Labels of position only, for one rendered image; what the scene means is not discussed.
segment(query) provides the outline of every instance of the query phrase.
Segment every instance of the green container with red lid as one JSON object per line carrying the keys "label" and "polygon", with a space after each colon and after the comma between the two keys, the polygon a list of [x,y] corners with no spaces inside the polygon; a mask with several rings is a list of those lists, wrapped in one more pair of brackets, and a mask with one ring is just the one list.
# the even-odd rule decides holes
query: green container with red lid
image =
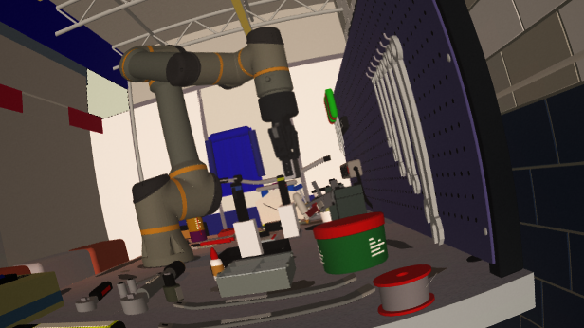
{"label": "green container with red lid", "polygon": [[321,224],[313,232],[326,273],[357,272],[388,259],[382,212],[359,214]]}

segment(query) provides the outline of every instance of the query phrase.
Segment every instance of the dark blue tile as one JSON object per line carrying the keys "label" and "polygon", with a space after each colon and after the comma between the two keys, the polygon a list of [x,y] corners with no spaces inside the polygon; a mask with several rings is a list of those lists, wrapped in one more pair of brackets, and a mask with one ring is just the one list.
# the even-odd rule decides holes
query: dark blue tile
{"label": "dark blue tile", "polygon": [[520,221],[536,224],[536,206],[529,170],[513,171]]}
{"label": "dark blue tile", "polygon": [[584,298],[543,283],[545,327],[582,327]]}
{"label": "dark blue tile", "polygon": [[584,295],[584,236],[570,234],[572,290]]}
{"label": "dark blue tile", "polygon": [[531,309],[529,311],[526,311],[523,313],[523,316],[532,320],[533,322],[535,322],[536,324],[543,326],[543,307],[542,307],[542,302],[543,299],[541,298],[541,284],[542,282],[539,280],[536,280],[536,307],[534,309]]}
{"label": "dark blue tile", "polygon": [[538,278],[570,289],[567,233],[521,225],[521,247],[525,269],[533,271]]}
{"label": "dark blue tile", "polygon": [[538,223],[584,231],[580,204],[584,199],[584,166],[531,170]]}
{"label": "dark blue tile", "polygon": [[557,163],[552,126],[543,100],[503,115],[502,124],[512,167]]}
{"label": "dark blue tile", "polygon": [[556,136],[560,163],[584,161],[582,122],[584,121],[584,86],[555,95],[547,100]]}
{"label": "dark blue tile", "polygon": [[520,328],[520,316],[513,317],[511,319],[507,319],[505,321],[499,322],[488,328]]}
{"label": "dark blue tile", "polygon": [[531,322],[530,320],[526,319],[526,318],[521,318],[521,328],[539,328],[542,327],[535,325],[533,322]]}

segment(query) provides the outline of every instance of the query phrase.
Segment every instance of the glue bottle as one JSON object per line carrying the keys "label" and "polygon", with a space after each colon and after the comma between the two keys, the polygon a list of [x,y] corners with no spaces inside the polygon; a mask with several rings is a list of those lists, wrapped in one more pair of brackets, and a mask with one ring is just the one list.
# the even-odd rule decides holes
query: glue bottle
{"label": "glue bottle", "polygon": [[213,278],[215,280],[217,280],[217,274],[225,270],[225,267],[223,266],[223,261],[219,259],[219,256],[217,255],[217,252],[213,247],[210,249],[210,270],[213,273]]}

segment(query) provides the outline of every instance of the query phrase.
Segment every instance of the robotic arm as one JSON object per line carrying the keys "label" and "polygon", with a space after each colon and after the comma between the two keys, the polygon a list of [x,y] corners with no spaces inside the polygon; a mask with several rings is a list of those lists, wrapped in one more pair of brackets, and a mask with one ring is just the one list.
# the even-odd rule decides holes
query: robotic arm
{"label": "robotic arm", "polygon": [[180,46],[136,46],[121,58],[119,71],[128,81],[150,82],[151,89],[161,82],[175,87],[218,84],[231,89],[253,79],[262,120],[272,123],[268,133],[274,153],[283,164],[284,176],[301,176],[298,134],[290,122],[298,114],[298,105],[277,28],[252,30],[247,35],[247,46],[235,53],[193,53]]}

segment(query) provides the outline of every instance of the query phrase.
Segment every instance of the table top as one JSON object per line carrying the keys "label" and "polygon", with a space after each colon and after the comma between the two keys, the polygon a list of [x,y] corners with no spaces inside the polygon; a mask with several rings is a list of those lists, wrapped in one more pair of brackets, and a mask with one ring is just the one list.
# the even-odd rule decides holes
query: table top
{"label": "table top", "polygon": [[[301,236],[290,239],[292,252],[296,256],[296,273],[292,289],[303,289],[335,282],[348,275],[327,274],[320,262],[317,240],[312,230],[306,230],[313,225],[301,225]],[[300,315],[288,319],[252,324],[254,328],[274,327],[379,327],[388,323],[407,320],[413,316],[435,311],[447,305],[466,300],[482,294],[508,282],[525,277],[531,272],[522,270],[504,278],[489,273],[489,264],[484,261],[468,262],[470,256],[448,245],[435,245],[431,238],[386,219],[385,224],[388,260],[383,264],[356,272],[356,281],[341,288],[309,296],[285,300],[267,301],[227,308],[206,310],[186,310],[174,307],[166,301],[164,292],[160,290],[148,302],[148,312],[142,315],[127,316],[123,313],[116,288],[99,303],[98,309],[88,313],[78,313],[75,301],[86,297],[88,293],[102,282],[125,282],[134,278],[137,282],[152,277],[163,268],[145,268],[141,258],[105,271],[98,276],[76,282],[62,293],[64,307],[38,319],[32,323],[50,322],[83,322],[118,320],[127,327],[158,327],[160,323],[197,323],[222,319],[235,319],[259,315],[267,312],[277,312],[297,306],[339,298],[355,292],[364,285],[373,286],[373,280],[388,271],[400,267],[427,264],[432,267],[429,274],[429,291],[435,295],[435,302],[426,309],[400,317],[384,317],[377,313],[381,304],[380,293],[377,291],[361,300],[328,310]],[[237,242],[222,244],[215,247],[220,253],[229,247],[237,246]],[[194,249],[195,260],[185,263],[186,271],[176,282],[183,289],[184,302],[224,301],[219,294],[217,283],[210,270],[210,248]]]}

